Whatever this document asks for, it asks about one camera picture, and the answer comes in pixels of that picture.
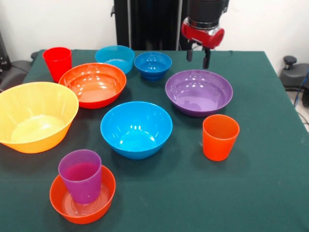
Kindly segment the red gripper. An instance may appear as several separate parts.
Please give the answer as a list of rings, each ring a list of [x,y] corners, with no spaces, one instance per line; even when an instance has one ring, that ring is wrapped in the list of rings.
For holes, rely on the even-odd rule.
[[[225,30],[220,27],[215,27],[210,30],[197,29],[189,24],[188,17],[182,22],[182,35],[189,41],[197,43],[203,47],[205,57],[203,59],[203,69],[208,69],[210,65],[211,49],[218,47],[225,35]],[[193,57],[192,45],[188,45],[186,59],[191,62]]]

